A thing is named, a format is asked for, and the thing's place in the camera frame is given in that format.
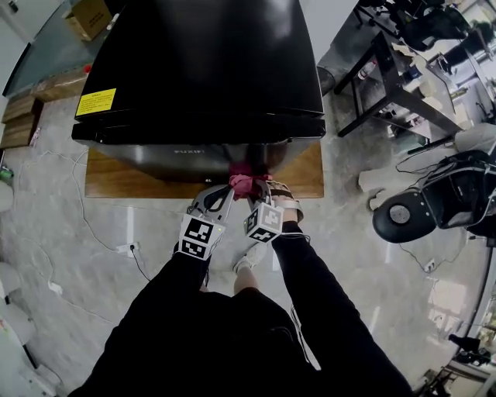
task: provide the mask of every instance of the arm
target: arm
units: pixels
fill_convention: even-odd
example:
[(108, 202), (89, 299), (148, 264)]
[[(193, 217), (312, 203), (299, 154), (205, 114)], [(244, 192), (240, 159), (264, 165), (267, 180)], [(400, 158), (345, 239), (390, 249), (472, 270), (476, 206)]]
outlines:
[[(182, 342), (191, 340), (194, 327), (190, 320), (196, 310), (195, 297), (209, 263), (210, 259), (201, 261), (181, 253), (174, 254), (134, 299), (107, 339), (105, 350), (90, 377), (71, 395), (97, 395), (107, 389), (115, 391), (115, 385), (123, 385), (128, 376), (138, 376), (137, 371), (143, 371), (143, 378), (146, 378), (150, 375), (149, 366), (157, 363), (153, 345), (158, 341), (169, 344), (167, 361), (175, 361), (181, 368), (190, 353), (197, 352), (192, 343)], [(137, 362), (139, 366), (130, 365), (130, 362)]]
[[(283, 232), (301, 232), (285, 222)], [(284, 283), (301, 320), (301, 331), (324, 372), (360, 366), (360, 383), (384, 395), (412, 395), (412, 390), (382, 349), (375, 344), (334, 275), (304, 238), (273, 242)]]

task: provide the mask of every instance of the white shoe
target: white shoe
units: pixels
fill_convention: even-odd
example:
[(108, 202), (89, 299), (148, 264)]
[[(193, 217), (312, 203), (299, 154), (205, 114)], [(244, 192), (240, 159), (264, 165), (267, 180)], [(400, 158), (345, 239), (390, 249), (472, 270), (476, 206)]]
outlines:
[(232, 267), (232, 271), (237, 274), (240, 268), (247, 266), (251, 269), (254, 266), (257, 266), (263, 260), (266, 253), (267, 244), (256, 243), (246, 252), (246, 254), (244, 254), (241, 259), (239, 259), (238, 263)]

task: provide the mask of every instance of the electrical cord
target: electrical cord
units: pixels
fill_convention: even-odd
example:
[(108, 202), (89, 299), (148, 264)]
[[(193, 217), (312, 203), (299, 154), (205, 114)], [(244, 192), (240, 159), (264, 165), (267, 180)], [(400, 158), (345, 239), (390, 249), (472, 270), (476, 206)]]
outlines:
[(422, 179), (425, 179), (425, 178), (428, 178), (433, 172), (436, 172), (436, 170), (432, 170), (430, 171), (427, 175), (424, 175), (423, 177), (420, 177), (419, 179), (417, 179), (413, 184), (411, 184), (410, 186), (408, 186), (405, 191), (415, 187)]
[(454, 263), (456, 261), (456, 259), (458, 259), (458, 257), (460, 256), (460, 254), (462, 253), (463, 249), (465, 248), (466, 244), (463, 245), (463, 247), (461, 247), (460, 251), (458, 252), (458, 254), (456, 254), (456, 256), (452, 259), (452, 260), (449, 260), (449, 259), (443, 259), (442, 261), (440, 261), (436, 266), (434, 266), (434, 268), (431, 270), (431, 271), (427, 271), (425, 268), (424, 268), (424, 265), (420, 263), (419, 259), (417, 259), (417, 257), (412, 253), (410, 252), (409, 250), (406, 250), (405, 248), (403, 248), (403, 246), (401, 244), (398, 245), (404, 252), (406, 252), (407, 254), (409, 254), (414, 260), (415, 262), (417, 262), (417, 264), (419, 265), (419, 267), (421, 268), (421, 270), (426, 273), (426, 274), (432, 274), (434, 273), (438, 268), (439, 266), (441, 266), (443, 263), (445, 262), (448, 262), (450, 264)]
[[(52, 152), (51, 150), (46, 150), (45, 152), (43, 152), (43, 153), (42, 153), (42, 154), (38, 157), (38, 159), (37, 159), (36, 161), (34, 161), (34, 162), (32, 162), (32, 163), (27, 164), (27, 167), (29, 167), (29, 166), (31, 166), (31, 165), (34, 165), (34, 164), (38, 164), (38, 163), (41, 161), (41, 159), (42, 159), (44, 156), (46, 156), (47, 154), (52, 154), (52, 155), (55, 155), (55, 156), (60, 156), (60, 157), (62, 157), (62, 158), (64, 158), (64, 159), (66, 159), (66, 160), (72, 161), (72, 162), (74, 163), (74, 165), (73, 165), (72, 170), (71, 170), (71, 177), (72, 177), (72, 179), (73, 179), (74, 183), (76, 184), (77, 193), (78, 193), (79, 200), (80, 200), (80, 203), (81, 203), (81, 214), (82, 214), (82, 216), (83, 216), (83, 220), (84, 220), (84, 222), (86, 223), (86, 225), (88, 226), (88, 228), (90, 229), (91, 235), (95, 238), (95, 240), (96, 240), (98, 243), (100, 243), (100, 244), (101, 244), (104, 248), (106, 248), (107, 250), (110, 250), (111, 252), (117, 252), (117, 250), (113, 250), (113, 249), (111, 249), (111, 248), (107, 247), (105, 244), (103, 244), (103, 242), (101, 242), (101, 241), (100, 241), (100, 240), (99, 240), (99, 239), (95, 236), (95, 234), (93, 233), (93, 230), (91, 229), (91, 227), (90, 227), (90, 225), (89, 225), (88, 221), (87, 221), (87, 220), (86, 220), (86, 218), (84, 217), (84, 205), (83, 205), (83, 199), (82, 199), (82, 197), (81, 197), (81, 191), (80, 191), (80, 189), (79, 189), (79, 184), (78, 184), (78, 182), (77, 182), (77, 180), (76, 180), (76, 177), (74, 176), (74, 169), (76, 168), (76, 165), (86, 166), (86, 164), (80, 164), (80, 163), (79, 163), (79, 160), (80, 160), (80, 159), (81, 159), (81, 158), (82, 158), (82, 157), (83, 157), (83, 156), (84, 156), (87, 152), (88, 152), (88, 150), (84, 151), (84, 152), (83, 152), (83, 153), (82, 153), (82, 154), (81, 154), (81, 155), (77, 158), (77, 160), (76, 160), (76, 161), (74, 161), (74, 160), (73, 160), (73, 159), (71, 159), (70, 157), (66, 157), (66, 156), (64, 156), (63, 154), (60, 154), (60, 153), (54, 153), (54, 152)], [(18, 192), (20, 191), (19, 186), (20, 186), (20, 181), (21, 181), (22, 169), (23, 169), (23, 167), (24, 167), (25, 163), (26, 163), (26, 162), (25, 162), (25, 161), (23, 161), (23, 162), (21, 163), (20, 168), (19, 168), (19, 176), (18, 176), (18, 178), (17, 178), (17, 179), (18, 179), (18, 182), (17, 182), (17, 191), (18, 191)], [(17, 198), (17, 195), (14, 195), (14, 202), (13, 202), (13, 209), (12, 209), (12, 211), (13, 211), (14, 215), (16, 214), (16, 210), (17, 210), (17, 207), (16, 207), (16, 198)], [(31, 264), (31, 265), (32, 265), (32, 266), (36, 269), (36, 271), (37, 271), (37, 273), (40, 275), (40, 277), (41, 277), (41, 278), (42, 278), (42, 279), (43, 279), (43, 280), (47, 283), (48, 287), (49, 287), (50, 289), (52, 289), (52, 288), (53, 288), (53, 282), (52, 282), (52, 279), (53, 279), (54, 267), (53, 267), (52, 260), (50, 259), (50, 256), (48, 255), (48, 253), (47, 253), (47, 252), (43, 249), (43, 247), (41, 247), (41, 245), (40, 245), (40, 244), (38, 244), (35, 240), (32, 240), (32, 239), (30, 239), (30, 238), (28, 238), (28, 237), (24, 237), (24, 236), (21, 236), (20, 234), (18, 234), (18, 233), (17, 233), (17, 231), (16, 231), (16, 225), (15, 225), (15, 224), (14, 224), (14, 229), (12, 230), (12, 232), (13, 232), (16, 236), (18, 236), (19, 238), (21, 238), (21, 239), (23, 239), (23, 240), (28, 240), (28, 241), (30, 241), (30, 242), (32, 242), (32, 243), (34, 243), (34, 244), (35, 244), (38, 248), (40, 248), (40, 249), (42, 250), (42, 252), (45, 254), (45, 256), (46, 256), (46, 258), (47, 258), (47, 260), (48, 260), (48, 263), (49, 263), (49, 265), (50, 265), (50, 276), (49, 276), (49, 278), (48, 278), (48, 279), (46, 279), (46, 278), (45, 278), (45, 276), (43, 275), (43, 273), (41, 272), (41, 270), (40, 270), (37, 266), (35, 266), (34, 264)], [(88, 315), (90, 315), (90, 316), (94, 316), (94, 317), (97, 317), (97, 318), (101, 319), (102, 321), (105, 321), (106, 323), (109, 323), (109, 324), (115, 325), (112, 321), (110, 321), (110, 320), (108, 320), (108, 319), (106, 319), (106, 318), (104, 318), (104, 317), (102, 317), (102, 316), (99, 316), (99, 315), (98, 315), (98, 314), (96, 314), (96, 313), (90, 312), (90, 311), (86, 310), (85, 308), (83, 308), (83, 307), (81, 307), (81, 306), (78, 306), (78, 305), (74, 304), (73, 302), (71, 302), (71, 301), (69, 301), (69, 300), (65, 299), (65, 298), (61, 295), (61, 292), (57, 293), (57, 295), (59, 296), (59, 298), (60, 298), (62, 301), (66, 302), (67, 304), (69, 304), (69, 305), (71, 305), (71, 306), (73, 306), (73, 307), (75, 307), (75, 308), (78, 308), (78, 309), (82, 310), (83, 312), (86, 312)]]
[(138, 267), (140, 273), (143, 275), (143, 277), (146, 280), (148, 280), (148, 282), (150, 282), (150, 279), (143, 273), (143, 271), (140, 268), (140, 264), (138, 263), (138, 259), (136, 258), (136, 255), (134, 254), (134, 245), (131, 244), (131, 246), (129, 247), (129, 249), (131, 250), (131, 254), (133, 254), (133, 256), (134, 256), (134, 260), (136, 261), (136, 266)]
[(396, 171), (397, 172), (401, 172), (402, 174), (419, 174), (419, 173), (422, 173), (423, 171), (428, 170), (431, 167), (435, 167), (436, 165), (439, 165), (439, 163), (438, 164), (431, 164), (431, 165), (429, 165), (427, 167), (419, 168), (418, 170), (413, 170), (413, 171), (400, 170), (398, 168), (400, 165), (402, 165), (406, 161), (410, 160), (412, 157), (418, 156), (419, 154), (422, 154), (422, 153), (425, 153), (425, 152), (418, 152), (418, 153), (415, 153), (415, 154), (411, 155), (410, 157), (405, 158), (403, 161), (400, 161), (399, 163), (397, 163), (394, 166), (394, 168), (396, 168)]
[[(29, 238), (27, 238), (27, 237), (20, 236), (20, 235), (19, 235), (16, 231), (13, 231), (13, 233), (14, 233), (14, 234), (16, 234), (19, 238), (21, 238), (21, 239), (23, 239), (23, 240), (28, 240), (28, 241), (31, 241), (31, 242), (35, 243), (35, 245), (36, 245), (38, 248), (40, 248), (40, 249), (42, 250), (42, 252), (45, 254), (45, 256), (46, 256), (46, 258), (47, 258), (47, 260), (48, 260), (48, 263), (50, 264), (50, 267), (51, 267), (50, 277), (48, 278), (48, 280), (45, 278), (45, 276), (43, 275), (43, 273), (41, 272), (41, 270), (40, 270), (37, 266), (35, 266), (34, 264), (31, 264), (31, 263), (29, 263), (29, 264), (31, 264), (31, 266), (32, 266), (32, 267), (36, 270), (36, 272), (38, 273), (38, 275), (39, 275), (39, 276), (40, 276), (40, 277), (41, 277), (41, 278), (42, 278), (42, 279), (46, 282), (46, 284), (47, 284), (47, 285), (49, 285), (49, 287), (50, 287), (50, 285), (51, 285), (51, 278), (52, 278), (52, 276), (53, 276), (53, 265), (52, 265), (52, 261), (51, 261), (51, 259), (50, 259), (50, 256), (47, 254), (47, 252), (46, 252), (46, 251), (45, 251), (45, 250), (44, 250), (44, 249), (43, 249), (43, 248), (42, 248), (42, 247), (41, 247), (41, 246), (40, 246), (40, 245), (39, 245), (39, 244), (38, 244), (35, 240), (31, 240), (31, 239), (29, 239)], [(64, 302), (66, 302), (67, 304), (69, 304), (69, 305), (71, 305), (71, 306), (73, 306), (73, 307), (75, 307), (75, 308), (78, 308), (78, 309), (82, 310), (83, 312), (86, 312), (86, 313), (87, 313), (87, 314), (89, 314), (90, 316), (96, 317), (96, 318), (98, 318), (98, 319), (100, 319), (100, 320), (102, 320), (102, 321), (105, 321), (105, 322), (106, 322), (106, 323), (108, 323), (108, 324), (115, 325), (115, 324), (113, 323), (113, 321), (110, 321), (109, 319), (106, 319), (105, 317), (99, 316), (99, 315), (98, 315), (98, 314), (96, 314), (96, 313), (90, 312), (90, 311), (86, 310), (84, 307), (81, 307), (81, 306), (76, 305), (75, 303), (73, 303), (73, 302), (71, 302), (71, 301), (69, 301), (69, 300), (65, 299), (65, 298), (64, 298), (61, 294), (57, 294), (57, 295), (58, 295), (58, 297), (60, 298), (60, 300), (62, 300), (62, 301), (64, 301)]]

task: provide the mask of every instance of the fiducial marker cube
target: fiducial marker cube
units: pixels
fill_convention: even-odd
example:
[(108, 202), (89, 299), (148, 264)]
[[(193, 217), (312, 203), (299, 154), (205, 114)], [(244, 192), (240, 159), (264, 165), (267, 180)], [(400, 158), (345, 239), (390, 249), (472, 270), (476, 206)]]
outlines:
[(206, 261), (220, 244), (226, 227), (184, 214), (179, 236), (179, 252)]
[(259, 243), (269, 243), (282, 233), (284, 210), (261, 202), (244, 221), (245, 234)]

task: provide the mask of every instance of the black chair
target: black chair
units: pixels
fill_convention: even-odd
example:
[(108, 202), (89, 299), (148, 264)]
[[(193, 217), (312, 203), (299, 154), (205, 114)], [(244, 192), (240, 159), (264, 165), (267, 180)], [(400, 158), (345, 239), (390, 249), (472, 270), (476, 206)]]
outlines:
[(434, 8), (428, 14), (413, 19), (397, 4), (385, 5), (407, 45), (417, 51), (430, 50), (437, 40), (462, 40), (470, 32), (470, 25), (454, 8)]
[[(431, 49), (437, 40), (462, 40), (470, 32), (470, 25), (453, 7), (443, 7), (443, 0), (360, 0), (354, 9), (355, 15), (363, 25), (360, 13), (369, 16), (369, 24), (379, 26), (396, 39), (402, 38), (406, 44), (417, 51)], [(378, 15), (389, 13), (397, 32), (379, 23), (365, 8), (386, 8), (376, 12)]]
[(488, 22), (476, 22), (467, 38), (443, 55), (444, 63), (440, 66), (451, 73), (451, 69), (468, 59), (467, 51), (475, 55), (477, 52), (488, 51), (489, 43), (494, 39), (494, 26)]
[(389, 243), (407, 243), (436, 227), (464, 227), (482, 237), (496, 237), (496, 162), (469, 150), (439, 162), (421, 188), (386, 200), (375, 212), (377, 234)]

